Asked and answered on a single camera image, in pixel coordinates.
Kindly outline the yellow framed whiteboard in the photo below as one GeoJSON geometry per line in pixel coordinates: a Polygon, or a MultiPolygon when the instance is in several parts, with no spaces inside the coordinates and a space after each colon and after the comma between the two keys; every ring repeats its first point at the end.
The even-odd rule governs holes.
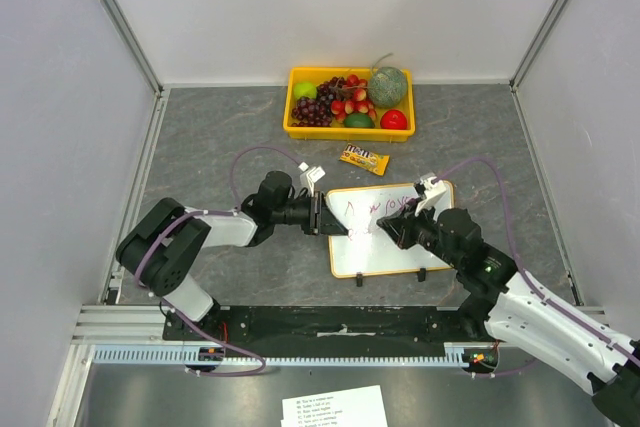
{"type": "Polygon", "coordinates": [[[399,249],[377,225],[416,196],[411,183],[329,191],[326,203],[348,230],[345,236],[329,238],[332,275],[346,279],[447,270],[445,262],[420,246],[399,249]]]}

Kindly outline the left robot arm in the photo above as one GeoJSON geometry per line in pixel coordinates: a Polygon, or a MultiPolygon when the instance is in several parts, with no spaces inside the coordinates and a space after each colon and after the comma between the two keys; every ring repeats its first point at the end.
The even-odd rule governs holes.
{"type": "Polygon", "coordinates": [[[304,172],[302,189],[295,192],[291,176],[270,171],[234,211],[187,208],[164,198],[120,242],[115,259],[139,285],[186,316],[190,334],[211,339],[220,325],[218,303],[190,274],[201,250],[256,247],[279,225],[298,226],[310,236],[346,236],[349,230],[331,212],[325,194],[314,189],[323,174],[320,168],[304,172]]]}

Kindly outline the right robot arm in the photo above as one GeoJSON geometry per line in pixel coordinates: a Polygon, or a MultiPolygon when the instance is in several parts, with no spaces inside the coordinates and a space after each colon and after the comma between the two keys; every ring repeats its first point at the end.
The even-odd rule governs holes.
{"type": "Polygon", "coordinates": [[[572,380],[618,426],[639,423],[639,343],[565,302],[484,241],[464,209],[405,205],[377,222],[403,250],[420,246],[454,268],[468,292],[458,328],[512,344],[572,380]]]}

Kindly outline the yellow candy packet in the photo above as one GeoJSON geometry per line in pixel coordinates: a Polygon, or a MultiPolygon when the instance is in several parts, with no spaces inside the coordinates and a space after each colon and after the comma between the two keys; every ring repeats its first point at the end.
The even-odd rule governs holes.
{"type": "Polygon", "coordinates": [[[349,143],[342,150],[340,161],[357,166],[377,176],[383,176],[389,165],[390,156],[375,153],[349,143]]]}

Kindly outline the green avocado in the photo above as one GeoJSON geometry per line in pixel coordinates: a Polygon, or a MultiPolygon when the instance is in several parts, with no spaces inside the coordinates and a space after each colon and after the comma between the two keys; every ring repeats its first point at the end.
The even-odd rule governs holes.
{"type": "Polygon", "coordinates": [[[375,121],[365,113],[351,113],[344,119],[345,128],[370,129],[375,127],[375,121]]]}

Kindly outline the dark purple grape bunch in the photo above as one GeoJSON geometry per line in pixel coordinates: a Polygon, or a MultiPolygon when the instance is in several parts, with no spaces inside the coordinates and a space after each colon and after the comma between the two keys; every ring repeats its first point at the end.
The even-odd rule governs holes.
{"type": "Polygon", "coordinates": [[[330,110],[332,97],[328,87],[331,79],[314,84],[317,88],[315,99],[296,100],[293,96],[294,104],[290,114],[293,127],[330,127],[332,125],[335,118],[330,110]]]}

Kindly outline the red tomato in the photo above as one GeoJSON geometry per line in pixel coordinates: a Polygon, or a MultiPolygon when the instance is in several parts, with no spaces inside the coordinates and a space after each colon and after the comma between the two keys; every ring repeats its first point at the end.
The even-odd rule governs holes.
{"type": "Polygon", "coordinates": [[[386,130],[406,130],[408,120],[402,111],[389,109],[381,116],[380,127],[386,130]]]}

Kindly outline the red grape bunch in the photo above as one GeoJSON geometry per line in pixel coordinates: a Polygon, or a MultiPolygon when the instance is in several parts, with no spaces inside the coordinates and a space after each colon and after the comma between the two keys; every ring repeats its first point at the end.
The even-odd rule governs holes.
{"type": "Polygon", "coordinates": [[[376,111],[368,97],[366,79],[349,74],[346,77],[332,78],[328,87],[332,97],[330,110],[339,124],[344,126],[345,117],[351,113],[365,113],[376,121],[376,111]]]}

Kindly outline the green apple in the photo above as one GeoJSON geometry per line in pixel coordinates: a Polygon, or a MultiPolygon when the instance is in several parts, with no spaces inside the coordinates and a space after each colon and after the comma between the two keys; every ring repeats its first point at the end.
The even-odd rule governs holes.
{"type": "Polygon", "coordinates": [[[315,99],[317,97],[317,88],[309,81],[295,83],[292,92],[296,100],[302,98],[315,99]]]}

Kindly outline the green netted melon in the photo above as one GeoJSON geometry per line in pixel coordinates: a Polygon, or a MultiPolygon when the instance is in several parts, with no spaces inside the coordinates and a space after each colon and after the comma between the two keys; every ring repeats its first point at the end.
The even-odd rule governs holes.
{"type": "Polygon", "coordinates": [[[385,54],[371,66],[368,81],[368,97],[376,107],[390,109],[398,105],[408,93],[408,80],[405,73],[397,67],[386,66],[385,54]]]}

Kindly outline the yellow plastic tray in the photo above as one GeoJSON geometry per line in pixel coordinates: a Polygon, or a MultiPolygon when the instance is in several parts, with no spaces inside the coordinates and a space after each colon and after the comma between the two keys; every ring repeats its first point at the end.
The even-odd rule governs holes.
{"type": "Polygon", "coordinates": [[[376,142],[406,142],[416,132],[416,113],[413,95],[413,78],[410,70],[402,69],[408,81],[408,93],[396,106],[407,119],[407,128],[404,130],[383,129],[380,127],[380,118],[383,110],[376,109],[375,128],[349,128],[333,120],[330,127],[299,127],[294,126],[295,119],[292,116],[295,107],[293,94],[294,84],[301,81],[310,81],[315,85],[330,80],[332,77],[347,77],[355,74],[359,78],[369,79],[372,75],[369,68],[364,67],[293,67],[288,78],[286,101],[284,105],[284,117],[282,128],[292,139],[299,140],[344,140],[344,141],[376,141],[376,142]]]}

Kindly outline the white printed paper sheet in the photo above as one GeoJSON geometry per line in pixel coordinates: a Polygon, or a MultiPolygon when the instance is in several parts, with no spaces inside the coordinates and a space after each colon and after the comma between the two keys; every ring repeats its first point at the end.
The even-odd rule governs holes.
{"type": "Polygon", "coordinates": [[[284,399],[282,409],[282,426],[388,426],[379,385],[284,399]]]}

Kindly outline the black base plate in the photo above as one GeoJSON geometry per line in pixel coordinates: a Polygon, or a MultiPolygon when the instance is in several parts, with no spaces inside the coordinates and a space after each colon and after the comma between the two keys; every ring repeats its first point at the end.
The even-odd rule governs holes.
{"type": "Polygon", "coordinates": [[[223,306],[196,326],[260,355],[442,355],[446,343],[493,343],[456,310],[420,306],[223,306]]]}

